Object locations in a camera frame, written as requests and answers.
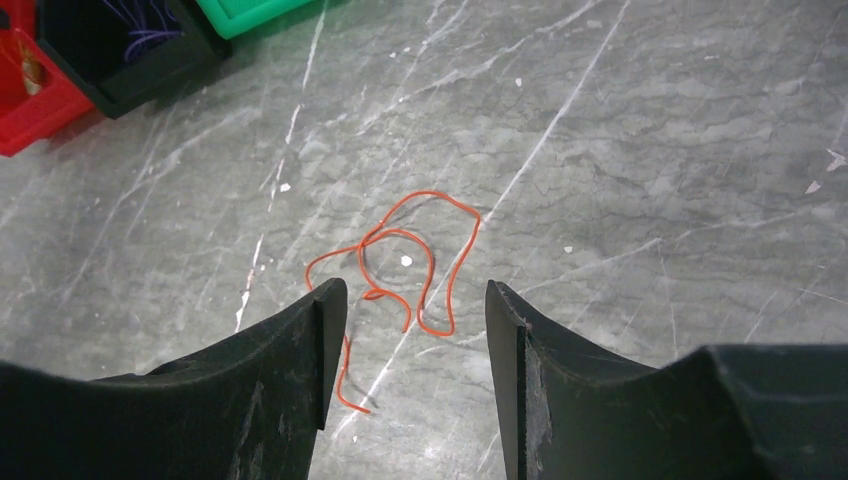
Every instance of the black bin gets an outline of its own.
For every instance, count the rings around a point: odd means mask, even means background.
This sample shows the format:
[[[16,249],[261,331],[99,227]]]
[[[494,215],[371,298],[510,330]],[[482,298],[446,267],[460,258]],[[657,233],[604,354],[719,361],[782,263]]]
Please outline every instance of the black bin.
[[[37,42],[110,118],[232,54],[194,0],[38,0]]]

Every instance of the floor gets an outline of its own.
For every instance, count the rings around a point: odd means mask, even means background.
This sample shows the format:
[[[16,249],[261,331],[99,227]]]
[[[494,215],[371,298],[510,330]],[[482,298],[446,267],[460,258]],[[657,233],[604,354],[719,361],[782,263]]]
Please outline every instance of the floor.
[[[323,264],[351,289],[345,394],[374,413],[334,402],[312,478],[505,478],[488,279],[655,366],[848,341],[845,0],[321,1],[167,99],[2,162],[0,357],[144,373],[303,295],[308,261],[418,189],[484,216],[457,333],[401,333],[397,304],[358,300],[353,259]],[[473,218],[403,212],[444,328]],[[369,258],[416,297],[416,245]]]

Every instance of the cable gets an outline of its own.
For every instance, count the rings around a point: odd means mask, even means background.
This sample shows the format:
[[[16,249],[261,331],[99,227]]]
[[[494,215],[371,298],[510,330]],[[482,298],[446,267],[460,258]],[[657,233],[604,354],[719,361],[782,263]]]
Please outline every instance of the cable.
[[[436,261],[435,261],[435,258],[433,257],[432,250],[430,250],[430,247],[427,246],[427,243],[425,243],[424,240],[422,240],[420,237],[418,237],[417,235],[415,235],[414,233],[412,233],[408,230],[403,230],[401,228],[389,228],[389,229],[383,230],[386,227],[386,223],[389,221],[389,219],[392,217],[392,215],[394,215],[397,212],[397,210],[400,207],[402,207],[409,200],[412,200],[413,198],[416,198],[416,197],[422,197],[422,196],[431,196],[431,197],[436,197],[436,198],[439,198],[439,199],[442,199],[442,200],[446,200],[446,201],[450,202],[452,205],[454,205],[455,207],[457,207],[457,208],[459,208],[459,209],[461,209],[461,210],[463,210],[467,213],[470,213],[471,215],[474,216],[474,219],[475,219],[474,229],[471,231],[471,237],[468,239],[468,243],[465,244],[465,247],[463,248],[462,253],[460,254],[459,258],[457,259],[456,265],[454,265],[453,270],[451,271],[451,274],[450,274],[450,278],[448,280],[448,287],[447,287],[447,291],[445,292],[445,296],[446,296],[445,303],[446,303],[446,307],[447,307],[448,322],[450,323],[450,327],[447,330],[436,330],[434,328],[428,327],[424,323],[424,305],[425,305],[425,302],[427,300],[427,292],[430,290],[430,285],[433,283],[433,275],[434,275],[435,269],[436,269]],[[362,240],[360,240],[358,244],[351,245],[349,247],[340,248],[338,250],[334,250],[334,251],[329,252],[329,253],[325,253],[324,255],[321,255],[320,257],[316,258],[315,260],[312,260],[312,262],[310,262],[309,265],[306,266],[306,271],[303,274],[304,279],[306,280],[306,286],[309,288],[310,291],[314,288],[312,286],[312,281],[309,278],[309,273],[310,273],[310,271],[312,271],[312,268],[318,262],[321,262],[322,260],[325,260],[325,259],[330,258],[330,257],[334,257],[336,255],[342,255],[342,254],[345,254],[345,253],[356,252],[357,258],[359,260],[359,270],[362,273],[362,276],[365,278],[365,281],[371,287],[370,290],[365,292],[365,294],[362,296],[362,298],[365,299],[365,300],[373,301],[373,300],[378,300],[378,299],[383,298],[383,297],[391,297],[391,298],[397,300],[397,302],[400,303],[401,306],[403,306],[403,308],[406,310],[406,321],[404,322],[403,329],[401,330],[403,333],[406,333],[407,331],[409,331],[410,324],[412,323],[412,307],[409,305],[409,302],[407,302],[403,297],[401,297],[400,295],[398,295],[397,293],[395,293],[391,290],[381,288],[371,278],[371,276],[368,274],[368,271],[365,267],[365,248],[370,246],[370,245],[375,244],[376,242],[378,242],[381,239],[388,237],[388,236],[402,236],[402,237],[409,238],[410,240],[414,241],[415,243],[420,245],[421,248],[424,249],[424,251],[427,253],[427,260],[428,260],[427,281],[424,283],[424,287],[421,289],[421,295],[418,298],[418,305],[416,306],[416,309],[415,309],[416,321],[418,322],[418,325],[421,327],[421,329],[424,330],[425,332],[429,333],[430,335],[434,335],[434,336],[437,336],[437,337],[449,337],[449,336],[453,335],[454,332],[456,331],[456,319],[454,318],[454,315],[453,315],[453,304],[452,304],[452,301],[451,301],[451,296],[452,296],[452,293],[453,293],[453,284],[456,281],[457,275],[459,274],[459,268],[462,266],[462,263],[465,261],[466,257],[468,257],[468,254],[471,253],[471,247],[474,246],[474,241],[477,239],[477,233],[480,231],[480,225],[482,223],[483,223],[483,217],[480,215],[479,212],[477,212],[477,210],[475,210],[473,207],[470,207],[470,206],[468,206],[468,205],[466,205],[462,202],[459,202],[459,201],[453,199],[452,197],[450,197],[449,195],[447,195],[445,193],[438,192],[438,191],[435,191],[435,190],[420,190],[420,191],[417,191],[417,192],[410,193],[409,195],[403,197],[399,202],[397,202],[388,211],[388,213],[386,213],[386,215],[383,217],[383,219],[380,220],[380,223],[378,223],[376,227],[372,228],[368,233],[366,233],[365,236],[362,237]],[[360,407],[359,405],[356,405],[356,404],[353,404],[353,403],[347,401],[344,398],[344,395],[342,394],[342,382],[343,382],[345,376],[347,375],[349,365],[350,365],[350,339],[345,334],[345,336],[344,336],[344,361],[342,362],[341,372],[339,372],[339,378],[336,381],[336,396],[338,397],[339,401],[343,405],[345,405],[346,407],[352,408],[354,410],[358,410],[362,413],[371,413],[371,410],[368,410],[367,408]]]

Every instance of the green bin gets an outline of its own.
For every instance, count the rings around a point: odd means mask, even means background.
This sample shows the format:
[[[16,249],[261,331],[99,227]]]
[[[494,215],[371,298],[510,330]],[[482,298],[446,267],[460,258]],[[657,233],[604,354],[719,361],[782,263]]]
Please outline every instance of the green bin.
[[[310,0],[197,0],[218,35],[233,38]]]

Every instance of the storage crate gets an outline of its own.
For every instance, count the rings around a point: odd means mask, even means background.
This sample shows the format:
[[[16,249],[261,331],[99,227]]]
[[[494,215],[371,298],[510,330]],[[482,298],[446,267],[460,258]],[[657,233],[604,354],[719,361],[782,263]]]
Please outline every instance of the storage crate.
[[[212,26],[233,38],[310,0],[197,0]]]
[[[118,118],[229,57],[195,0],[38,0],[38,45]]]
[[[34,0],[0,0],[0,155],[11,157],[94,108],[34,40]]]

